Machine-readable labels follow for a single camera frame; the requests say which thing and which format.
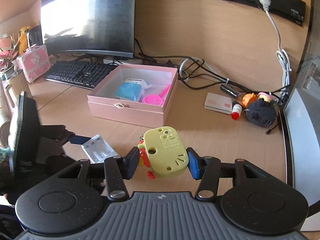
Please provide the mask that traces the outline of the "black plush toy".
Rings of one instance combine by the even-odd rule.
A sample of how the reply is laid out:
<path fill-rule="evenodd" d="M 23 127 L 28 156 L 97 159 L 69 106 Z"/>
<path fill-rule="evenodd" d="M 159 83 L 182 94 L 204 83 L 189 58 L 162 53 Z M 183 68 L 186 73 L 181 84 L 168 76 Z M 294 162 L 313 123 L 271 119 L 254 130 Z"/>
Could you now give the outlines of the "black plush toy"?
<path fill-rule="evenodd" d="M 246 108 L 247 120 L 259 127 L 268 128 L 276 120 L 276 109 L 271 102 L 258 99 L 250 103 Z"/>

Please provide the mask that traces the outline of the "black flashlight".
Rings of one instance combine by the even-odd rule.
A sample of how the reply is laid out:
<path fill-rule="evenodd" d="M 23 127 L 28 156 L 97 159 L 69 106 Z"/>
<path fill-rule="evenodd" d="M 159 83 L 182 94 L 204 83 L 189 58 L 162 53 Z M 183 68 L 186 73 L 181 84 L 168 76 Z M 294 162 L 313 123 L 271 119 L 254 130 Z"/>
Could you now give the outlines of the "black flashlight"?
<path fill-rule="evenodd" d="M 229 88 L 227 85 L 220 85 L 220 89 L 234 99 L 237 99 L 240 95 L 239 92 Z"/>

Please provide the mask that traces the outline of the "orange pumpkin toy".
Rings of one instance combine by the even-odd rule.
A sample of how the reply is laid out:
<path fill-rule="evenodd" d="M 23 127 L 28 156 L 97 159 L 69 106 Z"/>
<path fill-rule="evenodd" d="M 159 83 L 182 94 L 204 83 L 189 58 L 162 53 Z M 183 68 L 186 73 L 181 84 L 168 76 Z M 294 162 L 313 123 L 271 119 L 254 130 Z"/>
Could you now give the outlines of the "orange pumpkin toy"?
<path fill-rule="evenodd" d="M 257 95 L 254 93 L 247 93 L 242 97 L 241 104 L 246 109 L 251 103 L 257 100 Z"/>

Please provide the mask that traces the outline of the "white red glue stick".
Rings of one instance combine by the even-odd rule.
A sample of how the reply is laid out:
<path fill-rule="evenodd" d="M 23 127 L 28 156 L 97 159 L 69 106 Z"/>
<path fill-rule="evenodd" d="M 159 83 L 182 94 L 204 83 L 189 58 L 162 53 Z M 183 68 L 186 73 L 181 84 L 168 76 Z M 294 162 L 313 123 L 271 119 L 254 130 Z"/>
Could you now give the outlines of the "white red glue stick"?
<path fill-rule="evenodd" d="M 242 113 L 242 105 L 237 101 L 233 101 L 232 102 L 231 118 L 233 120 L 238 120 L 241 116 L 241 113 Z"/>

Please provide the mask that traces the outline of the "pink open cardboard box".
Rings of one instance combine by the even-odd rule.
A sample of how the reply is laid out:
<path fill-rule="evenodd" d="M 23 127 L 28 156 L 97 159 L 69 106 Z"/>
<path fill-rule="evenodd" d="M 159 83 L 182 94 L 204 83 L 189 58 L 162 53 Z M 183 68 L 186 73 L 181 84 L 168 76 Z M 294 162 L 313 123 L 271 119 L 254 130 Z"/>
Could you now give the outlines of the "pink open cardboard box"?
<path fill-rule="evenodd" d="M 177 83 L 177 69 L 121 64 L 88 95 L 95 117 L 145 127 L 165 125 Z"/>

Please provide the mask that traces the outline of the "black keyboard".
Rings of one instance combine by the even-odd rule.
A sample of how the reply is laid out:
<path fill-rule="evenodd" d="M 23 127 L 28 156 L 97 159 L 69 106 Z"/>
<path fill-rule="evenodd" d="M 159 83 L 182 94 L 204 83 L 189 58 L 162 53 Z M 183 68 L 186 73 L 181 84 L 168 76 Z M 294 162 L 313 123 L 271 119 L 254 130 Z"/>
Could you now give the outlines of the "black keyboard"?
<path fill-rule="evenodd" d="M 94 89 L 117 66 L 89 61 L 56 61 L 43 78 L 71 86 Z"/>

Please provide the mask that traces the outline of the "glass panel computer case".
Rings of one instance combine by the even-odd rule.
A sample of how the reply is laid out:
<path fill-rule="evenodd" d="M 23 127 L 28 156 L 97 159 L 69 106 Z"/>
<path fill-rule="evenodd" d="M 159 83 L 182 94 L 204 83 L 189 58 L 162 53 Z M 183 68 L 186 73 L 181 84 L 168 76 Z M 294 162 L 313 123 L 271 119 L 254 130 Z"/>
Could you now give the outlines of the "glass panel computer case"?
<path fill-rule="evenodd" d="M 281 117 L 286 182 L 312 206 L 319 202 L 319 0 L 311 0 L 303 55 Z"/>

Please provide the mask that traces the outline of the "white card pack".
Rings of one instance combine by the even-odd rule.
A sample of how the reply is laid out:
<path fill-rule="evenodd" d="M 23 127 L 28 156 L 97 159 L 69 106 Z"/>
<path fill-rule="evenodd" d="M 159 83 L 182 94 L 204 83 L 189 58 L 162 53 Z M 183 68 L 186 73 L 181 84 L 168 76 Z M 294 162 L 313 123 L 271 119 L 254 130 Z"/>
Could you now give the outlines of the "white card pack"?
<path fill-rule="evenodd" d="M 232 100 L 227 96 L 207 93 L 204 108 L 230 115 L 232 112 Z"/>

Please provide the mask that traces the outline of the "yellow toy keychain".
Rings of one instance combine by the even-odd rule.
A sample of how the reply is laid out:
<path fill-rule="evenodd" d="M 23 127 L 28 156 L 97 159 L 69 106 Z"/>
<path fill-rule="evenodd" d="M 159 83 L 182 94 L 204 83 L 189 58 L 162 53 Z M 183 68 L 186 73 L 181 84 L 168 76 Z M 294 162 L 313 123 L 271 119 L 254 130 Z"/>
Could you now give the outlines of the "yellow toy keychain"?
<path fill-rule="evenodd" d="M 177 131 L 169 126 L 146 131 L 138 144 L 140 159 L 150 179 L 168 179 L 185 172 L 189 164 L 186 149 Z"/>

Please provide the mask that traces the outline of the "blue white packet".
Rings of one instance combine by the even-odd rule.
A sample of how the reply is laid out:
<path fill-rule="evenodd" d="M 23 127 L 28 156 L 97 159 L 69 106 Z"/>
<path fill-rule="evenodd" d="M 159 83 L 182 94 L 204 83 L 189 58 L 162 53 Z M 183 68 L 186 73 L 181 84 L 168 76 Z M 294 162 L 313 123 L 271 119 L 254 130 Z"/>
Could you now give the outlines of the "blue white packet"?
<path fill-rule="evenodd" d="M 115 96 L 121 100 L 139 102 L 145 90 L 153 85 L 143 79 L 126 79 L 116 90 Z"/>

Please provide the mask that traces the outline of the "pink white jewelry box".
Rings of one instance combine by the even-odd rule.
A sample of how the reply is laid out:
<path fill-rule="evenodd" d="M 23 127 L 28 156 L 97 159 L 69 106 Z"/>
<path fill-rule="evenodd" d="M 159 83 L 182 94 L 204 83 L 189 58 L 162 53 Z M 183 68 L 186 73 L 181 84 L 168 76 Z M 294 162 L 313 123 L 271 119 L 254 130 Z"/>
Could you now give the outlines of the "pink white jewelry box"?
<path fill-rule="evenodd" d="M 29 83 L 33 83 L 51 67 L 45 45 L 33 45 L 27 48 L 25 53 L 17 57 L 17 63 Z"/>

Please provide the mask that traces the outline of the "yellow plush toy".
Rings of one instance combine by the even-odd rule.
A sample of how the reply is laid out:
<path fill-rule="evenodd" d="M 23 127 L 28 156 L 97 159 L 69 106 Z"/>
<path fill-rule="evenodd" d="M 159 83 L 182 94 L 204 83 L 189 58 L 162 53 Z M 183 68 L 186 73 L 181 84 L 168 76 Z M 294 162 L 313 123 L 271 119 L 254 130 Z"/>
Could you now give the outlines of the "yellow plush toy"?
<path fill-rule="evenodd" d="M 18 36 L 18 51 L 19 55 L 22 55 L 26 52 L 28 48 L 28 41 L 27 41 L 27 32 L 31 29 L 31 26 L 24 26 L 20 29 L 19 36 Z"/>

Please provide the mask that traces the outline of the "white usb battery charger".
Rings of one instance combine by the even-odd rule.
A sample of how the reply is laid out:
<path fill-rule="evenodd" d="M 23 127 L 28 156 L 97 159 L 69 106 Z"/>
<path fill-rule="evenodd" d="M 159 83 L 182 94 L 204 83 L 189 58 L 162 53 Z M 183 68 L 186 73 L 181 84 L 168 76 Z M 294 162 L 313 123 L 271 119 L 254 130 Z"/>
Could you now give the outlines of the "white usb battery charger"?
<path fill-rule="evenodd" d="M 119 156 L 119 154 L 99 134 L 83 143 L 81 148 L 92 164 L 103 163 L 107 158 Z"/>

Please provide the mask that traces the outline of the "black computer monitor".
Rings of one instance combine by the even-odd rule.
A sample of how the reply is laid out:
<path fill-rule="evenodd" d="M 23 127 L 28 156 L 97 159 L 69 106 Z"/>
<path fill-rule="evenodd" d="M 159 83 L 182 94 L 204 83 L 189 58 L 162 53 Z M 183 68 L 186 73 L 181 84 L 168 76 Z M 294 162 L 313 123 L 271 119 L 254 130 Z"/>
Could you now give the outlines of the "black computer monitor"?
<path fill-rule="evenodd" d="M 41 0 L 42 42 L 52 54 L 132 58 L 136 0 Z"/>

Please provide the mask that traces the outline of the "pink plastic strainer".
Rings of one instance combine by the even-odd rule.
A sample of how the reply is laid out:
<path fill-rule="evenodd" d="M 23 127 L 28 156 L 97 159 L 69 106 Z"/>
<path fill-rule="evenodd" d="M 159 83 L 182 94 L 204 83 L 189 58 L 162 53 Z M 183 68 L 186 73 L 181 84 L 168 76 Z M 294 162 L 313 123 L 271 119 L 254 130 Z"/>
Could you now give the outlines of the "pink plastic strainer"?
<path fill-rule="evenodd" d="M 164 103 L 164 96 L 169 91 L 171 85 L 167 85 L 159 94 L 150 94 L 143 98 L 142 103 L 148 105 L 162 106 Z"/>

